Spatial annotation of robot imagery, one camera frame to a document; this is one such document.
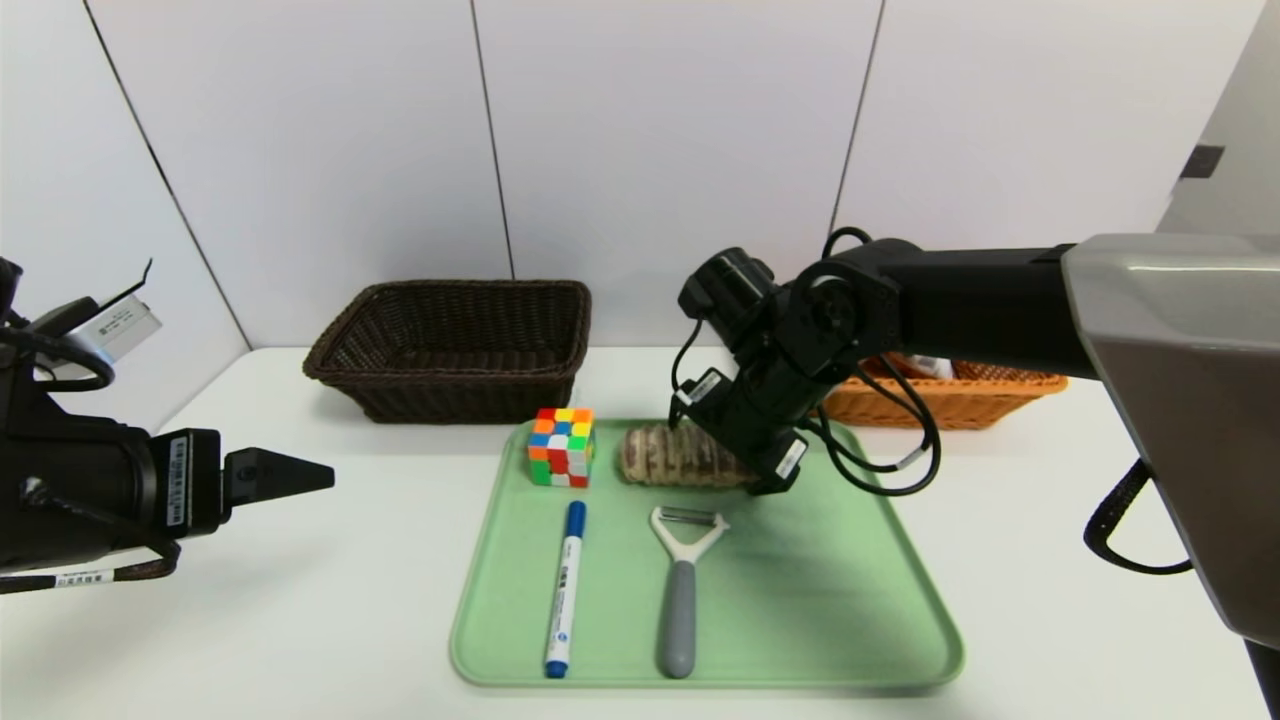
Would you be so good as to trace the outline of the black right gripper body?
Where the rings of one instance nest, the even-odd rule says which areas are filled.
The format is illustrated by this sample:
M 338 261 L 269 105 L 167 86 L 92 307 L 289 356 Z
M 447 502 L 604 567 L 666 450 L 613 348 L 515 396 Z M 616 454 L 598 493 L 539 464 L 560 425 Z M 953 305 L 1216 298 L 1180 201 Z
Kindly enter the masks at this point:
M 746 375 L 731 379 L 712 368 L 675 383 L 669 424 L 689 419 L 754 475 L 754 486 L 791 486 L 809 446 L 797 430 L 806 410 Z

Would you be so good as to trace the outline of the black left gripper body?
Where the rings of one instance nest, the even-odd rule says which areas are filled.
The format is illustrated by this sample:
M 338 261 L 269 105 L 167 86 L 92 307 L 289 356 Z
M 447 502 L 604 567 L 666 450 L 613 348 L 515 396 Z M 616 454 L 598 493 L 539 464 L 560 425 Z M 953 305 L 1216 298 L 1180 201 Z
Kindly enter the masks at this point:
M 164 436 L 100 416 L 20 421 L 3 433 L 3 571 L 93 564 L 147 548 L 116 573 L 173 573 L 184 538 L 220 525 L 215 430 Z

